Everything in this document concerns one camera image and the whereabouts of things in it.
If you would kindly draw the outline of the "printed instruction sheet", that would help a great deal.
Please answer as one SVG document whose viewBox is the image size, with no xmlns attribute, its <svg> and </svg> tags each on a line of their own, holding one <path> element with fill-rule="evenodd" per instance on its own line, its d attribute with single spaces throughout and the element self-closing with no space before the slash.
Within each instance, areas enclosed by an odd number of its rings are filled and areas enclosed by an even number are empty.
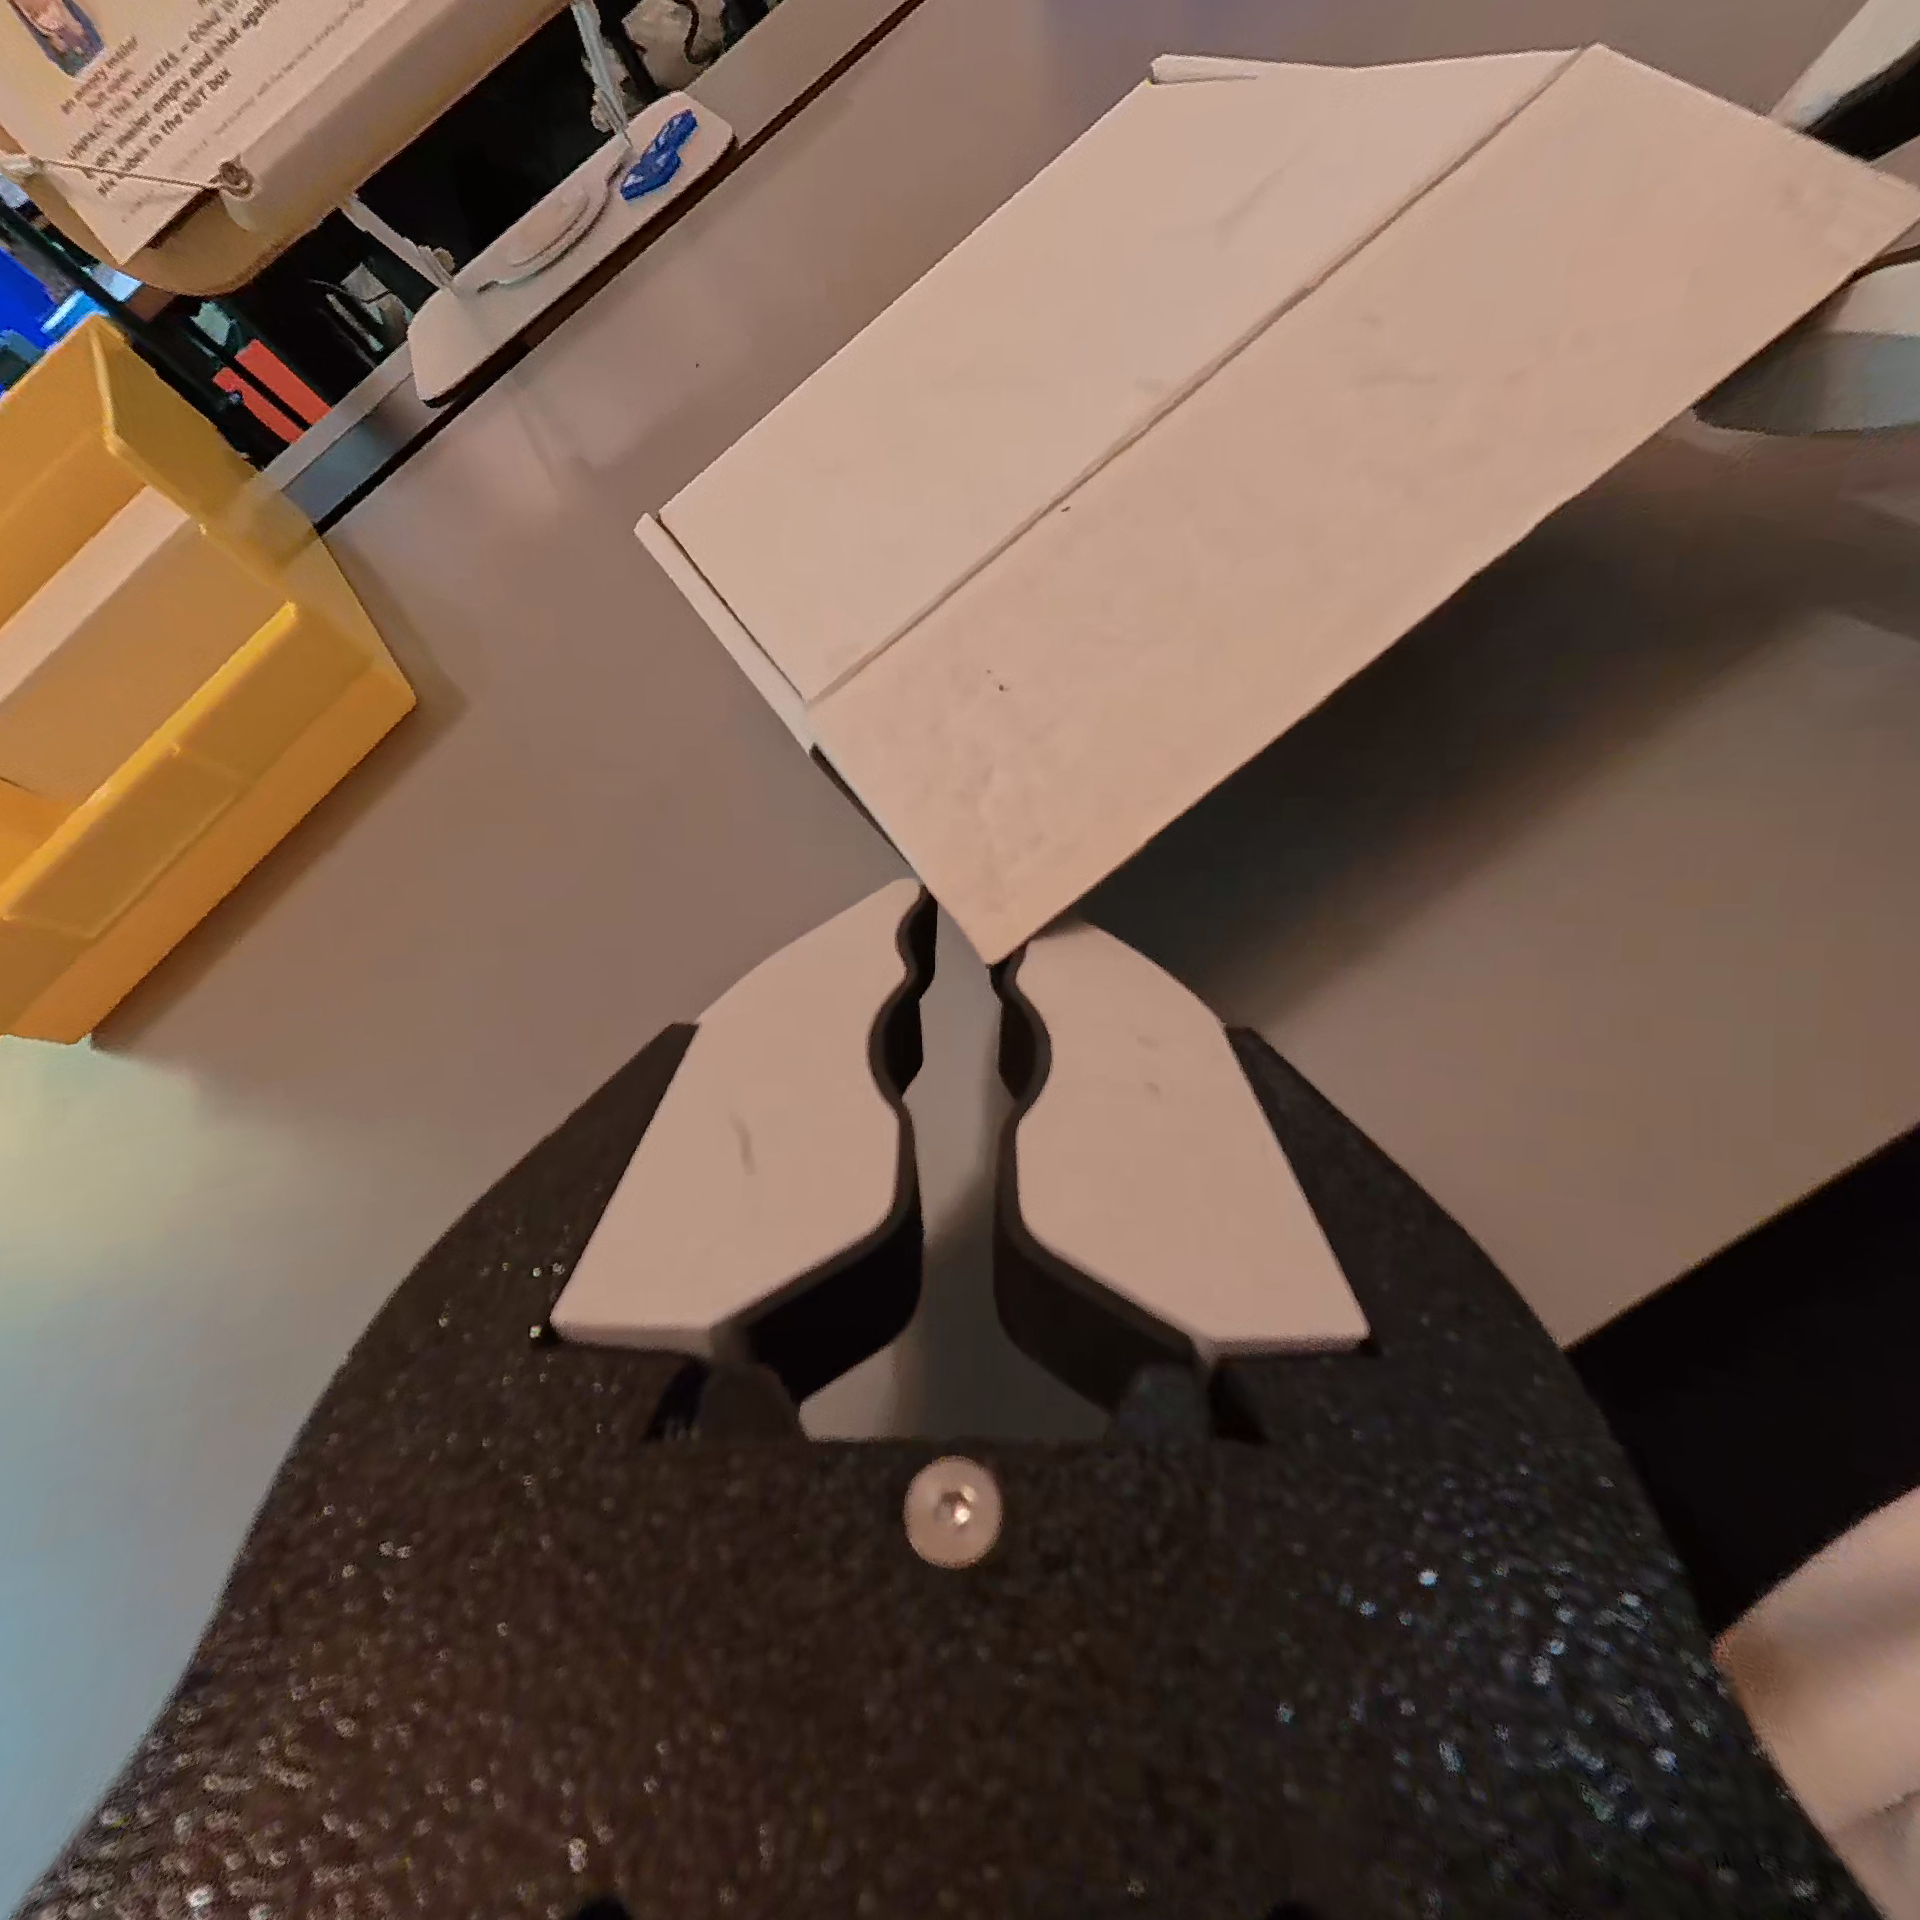
<svg viewBox="0 0 1920 1920">
<path fill-rule="evenodd" d="M 433 123 L 564 2 L 84 2 L 1 6 L 1 128 L 84 139 L 181 108 L 227 133 Z M 81 176 L 113 252 L 184 199 Z"/>
</svg>

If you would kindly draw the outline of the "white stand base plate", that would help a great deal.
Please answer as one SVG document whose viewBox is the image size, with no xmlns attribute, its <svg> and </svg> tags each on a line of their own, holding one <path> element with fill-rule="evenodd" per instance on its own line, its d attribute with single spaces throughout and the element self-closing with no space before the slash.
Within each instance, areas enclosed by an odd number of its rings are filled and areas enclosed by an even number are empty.
<svg viewBox="0 0 1920 1920">
<path fill-rule="evenodd" d="M 699 131 L 683 149 L 683 170 L 664 193 L 635 204 L 622 202 L 616 181 L 624 167 L 659 125 L 681 108 L 695 110 L 699 121 Z M 419 403 L 427 409 L 444 406 L 515 346 L 552 308 L 583 292 L 590 279 L 609 269 L 622 250 L 662 226 L 664 218 L 687 200 L 694 189 L 732 156 L 734 149 L 732 125 L 683 93 L 642 108 L 620 135 L 601 143 L 544 195 L 552 195 L 566 181 L 607 178 L 603 213 L 571 252 L 531 281 L 513 287 L 494 285 L 491 250 L 512 224 L 461 266 L 444 290 L 433 292 L 419 307 L 406 332 L 412 387 Z"/>
</svg>

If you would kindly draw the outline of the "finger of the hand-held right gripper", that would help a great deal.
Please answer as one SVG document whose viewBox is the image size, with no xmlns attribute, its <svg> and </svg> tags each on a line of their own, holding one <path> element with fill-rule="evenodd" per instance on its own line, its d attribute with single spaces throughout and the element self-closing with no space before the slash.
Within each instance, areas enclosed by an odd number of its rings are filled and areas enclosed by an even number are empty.
<svg viewBox="0 0 1920 1920">
<path fill-rule="evenodd" d="M 1774 438 L 1917 424 L 1917 252 L 1895 252 L 1694 404 L 1712 429 Z"/>
<path fill-rule="evenodd" d="M 1769 121 L 1858 161 L 1917 137 L 1917 2 L 1866 2 L 1769 110 Z"/>
</svg>

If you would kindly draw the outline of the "blue plastic clip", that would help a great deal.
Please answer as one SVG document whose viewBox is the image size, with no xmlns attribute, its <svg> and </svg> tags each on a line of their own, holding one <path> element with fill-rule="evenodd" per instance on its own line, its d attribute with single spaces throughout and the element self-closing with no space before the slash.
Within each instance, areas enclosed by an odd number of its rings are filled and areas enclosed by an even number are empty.
<svg viewBox="0 0 1920 1920">
<path fill-rule="evenodd" d="M 625 204 L 637 204 L 664 193 L 683 173 L 683 151 L 699 128 L 702 123 L 694 108 L 678 108 L 664 118 L 618 175 L 618 199 Z"/>
</svg>

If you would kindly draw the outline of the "yellow plastic bin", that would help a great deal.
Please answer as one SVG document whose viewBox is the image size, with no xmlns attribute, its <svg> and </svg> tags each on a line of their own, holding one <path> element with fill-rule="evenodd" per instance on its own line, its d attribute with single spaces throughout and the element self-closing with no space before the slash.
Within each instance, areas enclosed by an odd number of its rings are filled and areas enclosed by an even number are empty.
<svg viewBox="0 0 1920 1920">
<path fill-rule="evenodd" d="M 1 457 L 4 623 L 143 489 L 285 592 L 81 803 L 1 779 L 1 1033 L 76 1045 L 418 698 L 313 523 L 106 321 L 4 397 Z"/>
</svg>

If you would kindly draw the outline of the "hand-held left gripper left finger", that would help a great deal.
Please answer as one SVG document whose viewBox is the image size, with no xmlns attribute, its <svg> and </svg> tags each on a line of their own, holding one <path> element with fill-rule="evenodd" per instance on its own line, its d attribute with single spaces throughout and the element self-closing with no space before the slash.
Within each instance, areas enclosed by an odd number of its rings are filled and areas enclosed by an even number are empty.
<svg viewBox="0 0 1920 1920">
<path fill-rule="evenodd" d="M 921 1290 L 904 1097 L 938 907 L 898 878 L 698 1016 L 549 1325 L 575 1345 L 759 1369 L 806 1400 L 888 1349 Z"/>
</svg>

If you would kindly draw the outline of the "white oval puck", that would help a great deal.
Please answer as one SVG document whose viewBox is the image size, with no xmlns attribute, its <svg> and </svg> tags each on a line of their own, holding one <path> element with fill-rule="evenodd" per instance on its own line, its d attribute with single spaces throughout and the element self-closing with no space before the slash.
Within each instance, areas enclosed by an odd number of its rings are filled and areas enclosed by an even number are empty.
<svg viewBox="0 0 1920 1920">
<path fill-rule="evenodd" d="M 556 186 L 491 245 L 491 285 L 515 287 L 545 275 L 591 230 L 607 196 L 605 176 Z"/>
</svg>

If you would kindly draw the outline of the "white cardboard box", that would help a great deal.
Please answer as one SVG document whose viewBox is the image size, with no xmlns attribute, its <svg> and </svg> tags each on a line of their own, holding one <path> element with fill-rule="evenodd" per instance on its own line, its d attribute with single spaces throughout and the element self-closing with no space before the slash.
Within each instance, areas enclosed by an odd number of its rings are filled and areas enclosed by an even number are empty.
<svg viewBox="0 0 1920 1920">
<path fill-rule="evenodd" d="M 1161 59 L 635 539 L 998 962 L 1909 229 L 1608 47 Z"/>
<path fill-rule="evenodd" d="M 284 603 L 173 501 L 136 492 L 4 623 L 4 783 L 79 804 Z"/>
</svg>

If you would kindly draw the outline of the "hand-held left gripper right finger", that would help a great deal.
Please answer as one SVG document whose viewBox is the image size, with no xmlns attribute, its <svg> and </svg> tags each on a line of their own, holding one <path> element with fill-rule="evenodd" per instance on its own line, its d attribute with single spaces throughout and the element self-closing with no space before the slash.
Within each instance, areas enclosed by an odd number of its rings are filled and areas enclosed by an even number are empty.
<svg viewBox="0 0 1920 1920">
<path fill-rule="evenodd" d="M 1146 1370 L 1349 1355 L 1372 1336 L 1236 1045 L 1094 925 L 994 975 L 1011 1100 L 992 1288 L 1021 1357 L 1116 1413 Z"/>
</svg>

